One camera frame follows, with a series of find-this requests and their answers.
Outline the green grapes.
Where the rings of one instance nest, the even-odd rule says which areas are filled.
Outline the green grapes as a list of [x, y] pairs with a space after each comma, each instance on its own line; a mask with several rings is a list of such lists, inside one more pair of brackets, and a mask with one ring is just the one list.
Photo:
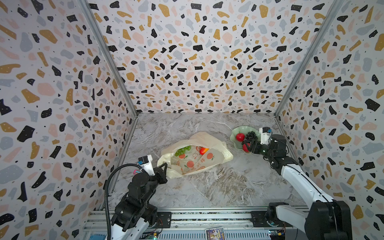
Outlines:
[[184, 148], [180, 148], [176, 151], [175, 153], [175, 156], [178, 157], [178, 156], [181, 156], [183, 154], [185, 154], [187, 151], [191, 150], [191, 146], [186, 146]]

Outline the red apple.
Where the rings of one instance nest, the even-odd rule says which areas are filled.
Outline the red apple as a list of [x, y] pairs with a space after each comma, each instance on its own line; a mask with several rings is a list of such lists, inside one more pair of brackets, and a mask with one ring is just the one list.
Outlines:
[[244, 135], [243, 133], [238, 133], [238, 134], [236, 135], [236, 140], [237, 140], [238, 142], [243, 142], [243, 141], [245, 140], [245, 135]]
[[249, 153], [251, 151], [251, 143], [243, 143], [243, 151]]

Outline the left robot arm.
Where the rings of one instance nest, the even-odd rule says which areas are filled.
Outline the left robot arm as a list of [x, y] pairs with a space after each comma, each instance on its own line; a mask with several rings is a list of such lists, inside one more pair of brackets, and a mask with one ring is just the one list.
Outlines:
[[[134, 175], [128, 185], [128, 192], [116, 206], [113, 216], [110, 216], [110, 182], [117, 172], [126, 167], [137, 168], [140, 173]], [[156, 188], [167, 183], [167, 169], [168, 164], [161, 164], [154, 168], [154, 175], [152, 176], [142, 166], [123, 164], [110, 174], [104, 187], [107, 240], [118, 240], [126, 235], [131, 235], [133, 240], [137, 240], [148, 227], [157, 222], [158, 208], [151, 205], [149, 201], [156, 193]]]

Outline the orange red mango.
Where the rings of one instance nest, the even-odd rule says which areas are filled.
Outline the orange red mango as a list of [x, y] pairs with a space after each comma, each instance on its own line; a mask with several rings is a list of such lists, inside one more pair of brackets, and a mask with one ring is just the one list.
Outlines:
[[201, 148], [199, 153], [200, 153], [200, 155], [203, 156], [208, 150], [209, 150], [208, 148]]

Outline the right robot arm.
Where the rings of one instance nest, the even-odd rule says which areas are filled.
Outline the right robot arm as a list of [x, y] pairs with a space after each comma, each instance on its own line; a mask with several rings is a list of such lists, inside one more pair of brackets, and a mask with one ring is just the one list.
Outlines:
[[281, 177], [299, 193], [309, 211], [297, 210], [285, 202], [269, 203], [265, 220], [271, 227], [288, 223], [306, 234], [309, 240], [351, 240], [351, 210], [344, 201], [337, 201], [318, 187], [288, 156], [287, 142], [282, 135], [263, 133], [257, 140], [252, 134], [242, 142], [243, 150], [263, 156]]

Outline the dark purple grapes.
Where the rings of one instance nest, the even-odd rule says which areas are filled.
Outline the dark purple grapes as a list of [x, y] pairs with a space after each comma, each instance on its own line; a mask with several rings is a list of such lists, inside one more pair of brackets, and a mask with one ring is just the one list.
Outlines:
[[245, 136], [245, 140], [247, 141], [257, 141], [258, 136], [254, 131], [248, 132]]

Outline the cream plastic bag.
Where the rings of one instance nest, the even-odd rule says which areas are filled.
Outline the cream plastic bag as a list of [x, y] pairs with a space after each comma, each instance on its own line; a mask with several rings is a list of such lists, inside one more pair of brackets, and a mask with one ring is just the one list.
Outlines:
[[[176, 151], [186, 146], [191, 146], [191, 150], [176, 157]], [[201, 148], [209, 150], [202, 156], [199, 153]], [[162, 150], [157, 166], [167, 163], [167, 177], [175, 179], [207, 171], [217, 165], [232, 161], [233, 158], [234, 156], [225, 142], [206, 132], [199, 132], [188, 140], [181, 140]]]

